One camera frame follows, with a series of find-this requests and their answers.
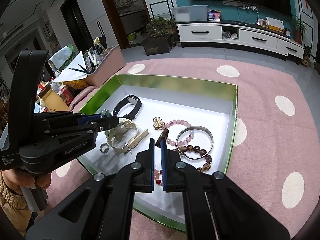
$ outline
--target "green plant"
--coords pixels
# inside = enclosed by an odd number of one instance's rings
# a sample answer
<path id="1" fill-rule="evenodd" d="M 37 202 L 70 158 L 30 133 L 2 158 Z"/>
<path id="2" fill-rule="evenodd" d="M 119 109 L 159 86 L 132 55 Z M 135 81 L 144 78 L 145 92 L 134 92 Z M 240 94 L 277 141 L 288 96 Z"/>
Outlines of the green plant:
<path id="1" fill-rule="evenodd" d="M 303 24 L 302 20 L 296 15 L 292 15 L 291 26 L 301 33 L 306 33 L 306 26 Z"/>
<path id="2" fill-rule="evenodd" d="M 157 37 L 168 33 L 167 25 L 171 22 L 161 16 L 152 19 L 151 23 L 147 25 L 147 32 L 151 37 Z"/>
<path id="3" fill-rule="evenodd" d="M 311 56 L 313 59 L 316 59 L 316 57 L 311 54 L 311 49 L 312 48 L 310 46 L 304 45 L 303 57 L 310 58 Z"/>

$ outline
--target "teal wall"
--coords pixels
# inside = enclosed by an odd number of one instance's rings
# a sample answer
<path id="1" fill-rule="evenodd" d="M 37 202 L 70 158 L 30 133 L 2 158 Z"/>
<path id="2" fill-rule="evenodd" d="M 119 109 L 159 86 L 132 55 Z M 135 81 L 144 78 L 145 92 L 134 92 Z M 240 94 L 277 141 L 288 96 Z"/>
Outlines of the teal wall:
<path id="1" fill-rule="evenodd" d="M 221 10 L 221 18 L 225 20 L 233 20 L 233 21 L 246 21 L 248 23 L 255 23 L 257 22 L 257 12 L 254 10 L 253 13 L 252 9 L 244 10 L 239 9 L 237 6 L 231 5 L 224 5 L 223 1 L 215 1 L 215 0 L 203 0 L 203 1 L 189 1 L 189 0 L 176 0 L 178 6 L 188 6 L 188 5 L 200 5 L 200 4 L 207 4 L 210 9 Z M 290 0 L 291 4 L 291 12 L 295 14 L 295 4 L 294 0 Z M 293 29 L 290 25 L 291 17 L 284 15 L 282 13 L 270 10 L 268 8 L 258 6 L 259 18 L 266 19 L 266 17 L 275 18 L 278 20 L 283 21 L 284 28 L 288 28 L 291 30 L 291 38 L 293 38 Z"/>

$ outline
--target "yellow jacket sleeve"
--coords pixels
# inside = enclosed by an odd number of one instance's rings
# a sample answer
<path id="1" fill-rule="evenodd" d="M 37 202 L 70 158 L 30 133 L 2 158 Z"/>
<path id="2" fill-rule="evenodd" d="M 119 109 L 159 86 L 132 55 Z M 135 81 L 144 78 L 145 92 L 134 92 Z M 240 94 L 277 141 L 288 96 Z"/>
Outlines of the yellow jacket sleeve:
<path id="1" fill-rule="evenodd" d="M 31 218 L 31 211 L 27 206 L 24 196 L 12 193 L 2 179 L 0 171 L 0 206 L 14 227 L 23 236 Z"/>

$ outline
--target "door handle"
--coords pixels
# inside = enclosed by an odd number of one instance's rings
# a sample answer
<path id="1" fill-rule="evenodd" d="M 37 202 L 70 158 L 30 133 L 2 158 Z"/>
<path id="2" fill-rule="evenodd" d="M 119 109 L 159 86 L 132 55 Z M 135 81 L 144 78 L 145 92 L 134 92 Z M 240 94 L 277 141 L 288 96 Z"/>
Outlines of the door handle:
<path id="1" fill-rule="evenodd" d="M 292 51 L 294 51 L 294 52 L 297 52 L 295 49 L 291 49 L 291 48 L 289 48 L 289 47 L 287 47 L 287 49 L 292 50 Z"/>
<path id="2" fill-rule="evenodd" d="M 203 32 L 200 32 L 200 31 L 192 31 L 191 33 L 195 33 L 195 34 L 207 34 L 209 33 L 209 31 L 203 31 Z"/>
<path id="3" fill-rule="evenodd" d="M 260 39 L 260 38 L 255 38 L 255 37 L 251 37 L 251 39 L 253 39 L 253 40 L 257 40 L 257 41 L 263 41 L 263 42 L 267 42 L 267 40 L 264 40 L 264 39 Z"/>

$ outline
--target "tv stand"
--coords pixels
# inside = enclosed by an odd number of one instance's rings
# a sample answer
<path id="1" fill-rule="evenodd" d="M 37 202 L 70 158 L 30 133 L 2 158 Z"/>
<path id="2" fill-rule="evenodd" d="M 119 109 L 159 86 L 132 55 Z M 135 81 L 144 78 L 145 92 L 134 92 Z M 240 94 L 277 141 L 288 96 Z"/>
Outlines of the tv stand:
<path id="1" fill-rule="evenodd" d="M 210 44 L 213 47 L 231 47 L 255 51 L 273 52 L 286 60 L 288 54 L 296 57 L 296 63 L 303 58 L 304 47 L 284 34 L 254 24 L 237 21 L 221 22 L 178 22 L 178 32 L 182 48 L 185 45 Z M 222 37 L 222 29 L 237 33 L 236 39 Z"/>

